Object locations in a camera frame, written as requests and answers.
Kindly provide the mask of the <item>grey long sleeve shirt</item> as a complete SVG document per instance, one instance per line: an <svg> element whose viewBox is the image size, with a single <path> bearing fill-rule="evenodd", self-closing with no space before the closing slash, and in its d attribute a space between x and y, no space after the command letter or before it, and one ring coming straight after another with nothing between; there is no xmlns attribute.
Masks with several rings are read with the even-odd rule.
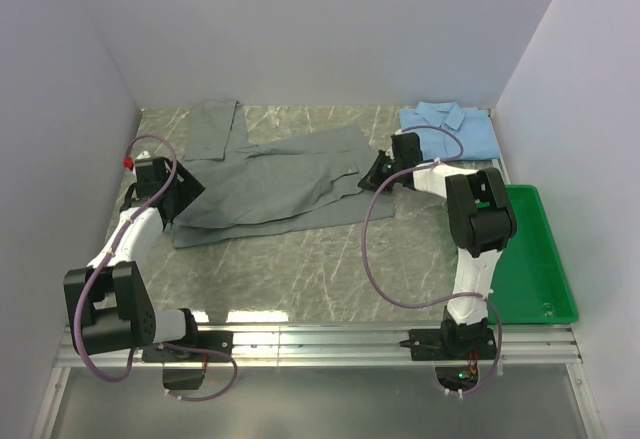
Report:
<svg viewBox="0 0 640 439"><path fill-rule="evenodd" d="M175 248L356 224L376 152L356 125L253 144L243 108L202 101L188 115L183 165L203 192L171 227Z"/></svg>

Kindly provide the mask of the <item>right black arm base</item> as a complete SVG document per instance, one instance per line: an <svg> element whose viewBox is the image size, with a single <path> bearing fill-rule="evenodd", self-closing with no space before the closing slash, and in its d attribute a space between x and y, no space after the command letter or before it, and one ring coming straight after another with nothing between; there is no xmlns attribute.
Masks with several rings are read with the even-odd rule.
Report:
<svg viewBox="0 0 640 439"><path fill-rule="evenodd" d="M410 329L398 345L409 350L413 362L434 362L437 383L446 394L460 398L480 390L498 372L502 331L495 333L484 323Z"/></svg>

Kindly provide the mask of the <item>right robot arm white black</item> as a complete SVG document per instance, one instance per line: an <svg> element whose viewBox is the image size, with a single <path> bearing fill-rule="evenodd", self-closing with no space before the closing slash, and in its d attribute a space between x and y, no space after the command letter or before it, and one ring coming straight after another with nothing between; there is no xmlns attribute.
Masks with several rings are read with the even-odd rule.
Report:
<svg viewBox="0 0 640 439"><path fill-rule="evenodd" d="M434 300L445 306L438 329L409 332L401 342L414 360L494 359L496 339L488 325L487 299L497 263L517 231L517 220L500 171L426 162L414 126L391 137L358 186L379 197L395 184L446 200L449 231L458 249L453 293Z"/></svg>

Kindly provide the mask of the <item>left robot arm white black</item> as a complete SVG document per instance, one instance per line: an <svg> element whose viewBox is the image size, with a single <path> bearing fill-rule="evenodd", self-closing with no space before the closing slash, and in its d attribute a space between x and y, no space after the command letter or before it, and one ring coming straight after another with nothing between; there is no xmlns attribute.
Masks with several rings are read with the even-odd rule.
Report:
<svg viewBox="0 0 640 439"><path fill-rule="evenodd" d="M139 265L205 187L180 162L165 157L136 160L133 172L135 182L105 247L64 277L69 325L88 356L166 342L177 360L189 361L202 345L192 312L154 308Z"/></svg>

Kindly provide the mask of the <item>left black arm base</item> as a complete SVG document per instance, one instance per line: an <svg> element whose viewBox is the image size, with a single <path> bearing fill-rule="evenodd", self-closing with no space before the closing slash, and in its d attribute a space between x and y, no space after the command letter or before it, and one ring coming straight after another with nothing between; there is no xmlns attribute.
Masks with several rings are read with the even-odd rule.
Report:
<svg viewBox="0 0 640 439"><path fill-rule="evenodd" d="M153 345L143 350L144 365L161 367L161 380L170 392L196 392L203 385L208 369L214 365L230 365L231 377L237 377L232 358L234 333L228 330L204 331L194 341L180 340L169 345Z"/></svg>

